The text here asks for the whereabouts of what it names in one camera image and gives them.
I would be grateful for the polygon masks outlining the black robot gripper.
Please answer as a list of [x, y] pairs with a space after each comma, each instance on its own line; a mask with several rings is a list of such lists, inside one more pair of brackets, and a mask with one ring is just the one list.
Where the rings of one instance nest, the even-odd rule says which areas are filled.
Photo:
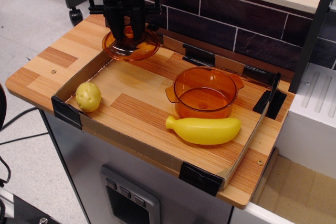
[[[89, 0], [89, 3], [91, 14], [105, 14], [109, 9], [118, 14], [131, 14], [130, 22], [135, 41], [139, 41], [145, 31], [145, 15], [159, 14], [162, 11], [160, 0]], [[131, 13], [134, 10], [139, 10], [141, 13]], [[116, 40], [123, 40], [124, 16], [107, 16], [106, 26], [110, 28]]]

